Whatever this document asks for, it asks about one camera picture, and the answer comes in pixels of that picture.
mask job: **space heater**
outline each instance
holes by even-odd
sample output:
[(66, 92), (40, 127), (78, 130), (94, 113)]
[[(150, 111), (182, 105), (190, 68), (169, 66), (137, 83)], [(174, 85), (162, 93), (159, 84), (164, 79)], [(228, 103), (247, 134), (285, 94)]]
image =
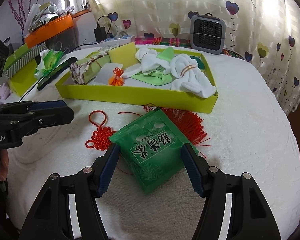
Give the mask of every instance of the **space heater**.
[(220, 54), (226, 37), (226, 24), (212, 15), (194, 15), (191, 18), (190, 44), (193, 49)]

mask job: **curtain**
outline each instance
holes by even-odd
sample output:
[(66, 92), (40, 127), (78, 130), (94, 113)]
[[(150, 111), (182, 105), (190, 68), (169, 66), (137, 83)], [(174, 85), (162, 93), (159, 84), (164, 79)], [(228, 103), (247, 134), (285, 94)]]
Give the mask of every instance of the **curtain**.
[[(226, 23), (225, 48), (244, 55), (288, 115), (300, 103), (300, 8), (294, 0), (89, 0), (111, 33), (188, 39), (190, 19), (211, 13)], [(101, 22), (105, 25), (107, 18)]]

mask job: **table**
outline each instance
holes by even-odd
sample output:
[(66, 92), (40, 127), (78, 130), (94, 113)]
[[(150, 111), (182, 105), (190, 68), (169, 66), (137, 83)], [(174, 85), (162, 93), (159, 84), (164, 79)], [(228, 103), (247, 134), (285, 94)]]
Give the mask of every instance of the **table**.
[[(93, 48), (82, 49), (67, 57), (80, 59), (93, 51)], [(211, 147), (199, 147), (199, 150), (207, 156), (211, 166), (219, 167), (224, 173), (252, 174), (285, 240), (300, 217), (300, 158), (289, 121), (252, 64), (226, 55), (203, 54), (214, 75), (219, 98), (211, 114), (199, 114), (211, 137)], [(41, 92), (33, 89), (24, 100), (61, 99), (54, 83)], [(9, 101), (17, 99), (14, 95), (8, 98)], [(37, 134), (25, 137), (21, 147), (9, 150), (7, 212), (17, 228), (22, 227), (27, 212), (50, 174), (76, 174), (104, 154), (84, 145), (95, 130), (88, 121), (90, 112), (105, 111), (109, 120), (107, 126), (114, 130), (136, 118), (118, 112), (144, 113), (141, 106), (65, 101), (74, 111), (71, 124), (41, 129)], [(100, 123), (103, 116), (97, 115), (95, 120)], [(124, 169), (122, 161), (118, 166)], [(74, 235), (79, 237), (73, 196), (70, 202)], [(193, 191), (185, 169), (148, 196), (143, 194), (133, 175), (116, 169), (108, 191), (97, 199), (97, 204), (107, 234), (112, 239), (186, 240), (194, 233), (204, 199)], [(226, 238), (230, 205), (231, 195), (227, 197), (220, 239)]]

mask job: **silver bolt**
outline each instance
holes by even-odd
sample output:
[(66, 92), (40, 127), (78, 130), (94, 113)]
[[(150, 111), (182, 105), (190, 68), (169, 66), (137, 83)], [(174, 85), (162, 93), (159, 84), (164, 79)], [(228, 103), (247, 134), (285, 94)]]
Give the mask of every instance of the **silver bolt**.
[(58, 174), (53, 173), (50, 175), (50, 179), (55, 180), (58, 177)]
[(249, 173), (244, 173), (243, 177), (246, 179), (251, 179), (251, 175)]
[(216, 173), (216, 172), (218, 172), (218, 168), (215, 167), (215, 166), (211, 166), (211, 167), (209, 168), (209, 171), (211, 171), (211, 172), (213, 172), (213, 173)]
[(83, 169), (83, 172), (84, 173), (90, 173), (92, 171), (92, 168), (91, 167), (85, 167), (84, 169)]

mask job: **orange lid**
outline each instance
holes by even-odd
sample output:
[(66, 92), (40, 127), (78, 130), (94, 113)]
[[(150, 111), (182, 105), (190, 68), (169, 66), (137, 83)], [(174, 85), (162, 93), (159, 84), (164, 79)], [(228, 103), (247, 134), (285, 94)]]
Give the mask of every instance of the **orange lid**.
[(25, 37), (25, 42), (28, 45), (28, 48), (32, 48), (73, 26), (72, 17), (68, 14), (52, 21), (51, 23), (47, 23), (33, 33), (30, 33)]

